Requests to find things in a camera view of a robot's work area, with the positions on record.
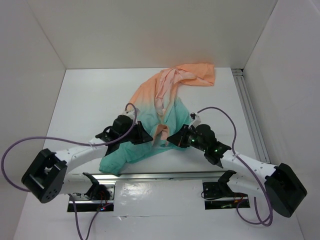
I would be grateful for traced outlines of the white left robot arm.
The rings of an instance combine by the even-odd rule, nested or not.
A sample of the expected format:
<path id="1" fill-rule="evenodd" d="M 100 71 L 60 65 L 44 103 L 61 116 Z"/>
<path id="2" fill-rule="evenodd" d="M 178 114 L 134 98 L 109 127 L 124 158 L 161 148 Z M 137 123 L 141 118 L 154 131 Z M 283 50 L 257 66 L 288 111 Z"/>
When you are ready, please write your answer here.
<path id="1" fill-rule="evenodd" d="M 105 186 L 84 172 L 78 179 L 71 179 L 70 172 L 92 160 L 103 158 L 120 148 L 123 143 L 141 145 L 153 138 L 140 121 L 119 115 L 111 126 L 97 134 L 84 146 L 53 152 L 41 150 L 23 175 L 21 182 L 42 203 L 52 201 L 59 194 L 83 195 L 88 200 L 108 200 Z"/>

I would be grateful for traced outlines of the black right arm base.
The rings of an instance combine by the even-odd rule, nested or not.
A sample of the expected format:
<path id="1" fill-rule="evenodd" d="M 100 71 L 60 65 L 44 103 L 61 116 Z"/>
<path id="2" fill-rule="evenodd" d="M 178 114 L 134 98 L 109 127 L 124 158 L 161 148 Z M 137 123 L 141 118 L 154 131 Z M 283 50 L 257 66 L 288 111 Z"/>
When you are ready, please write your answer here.
<path id="1" fill-rule="evenodd" d="M 240 192 L 233 192 L 227 183 L 235 174 L 234 171 L 226 171 L 218 181 L 207 181 L 202 183 L 202 193 L 205 210 L 225 210 L 240 208 L 250 208 L 248 195 Z"/>

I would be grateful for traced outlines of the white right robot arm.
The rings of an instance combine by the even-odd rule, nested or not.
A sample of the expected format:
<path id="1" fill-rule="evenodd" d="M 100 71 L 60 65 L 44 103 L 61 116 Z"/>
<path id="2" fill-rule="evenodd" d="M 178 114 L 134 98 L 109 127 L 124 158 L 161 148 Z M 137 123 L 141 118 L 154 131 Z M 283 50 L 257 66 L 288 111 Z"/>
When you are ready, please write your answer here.
<path id="1" fill-rule="evenodd" d="M 216 139 L 207 124 L 197 127 L 185 124 L 167 141 L 179 148 L 196 148 L 210 164 L 225 169 L 218 180 L 218 190 L 223 196 L 242 193 L 267 197 L 271 208 L 286 218 L 293 215 L 307 196 L 306 188 L 289 165 L 268 164 L 233 152 L 230 146 Z"/>

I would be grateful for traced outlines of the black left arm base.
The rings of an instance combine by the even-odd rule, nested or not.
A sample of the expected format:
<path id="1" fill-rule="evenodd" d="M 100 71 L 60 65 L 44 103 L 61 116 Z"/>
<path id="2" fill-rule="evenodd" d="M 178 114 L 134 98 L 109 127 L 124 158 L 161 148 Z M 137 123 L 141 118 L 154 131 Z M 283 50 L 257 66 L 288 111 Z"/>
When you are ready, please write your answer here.
<path id="1" fill-rule="evenodd" d="M 72 189 L 67 206 L 68 213 L 114 211 L 115 181 L 97 179 L 94 175 L 84 172 L 73 175 L 68 183 Z"/>

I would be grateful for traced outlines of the teal and orange jacket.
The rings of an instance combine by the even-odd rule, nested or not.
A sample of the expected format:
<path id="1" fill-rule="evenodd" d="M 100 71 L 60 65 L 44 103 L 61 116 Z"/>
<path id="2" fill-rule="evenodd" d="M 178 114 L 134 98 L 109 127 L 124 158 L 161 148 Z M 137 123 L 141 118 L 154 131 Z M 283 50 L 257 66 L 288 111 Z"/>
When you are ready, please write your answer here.
<path id="1" fill-rule="evenodd" d="M 118 175 L 125 164 L 133 164 L 166 152 L 174 145 L 167 138 L 190 124 L 190 112 L 177 96 L 180 85 L 210 87 L 215 84 L 215 67 L 211 63 L 183 64 L 161 70 L 145 81 L 130 99 L 138 110 L 137 120 L 153 138 L 151 142 L 120 144 L 118 150 L 103 157 L 102 173 Z"/>

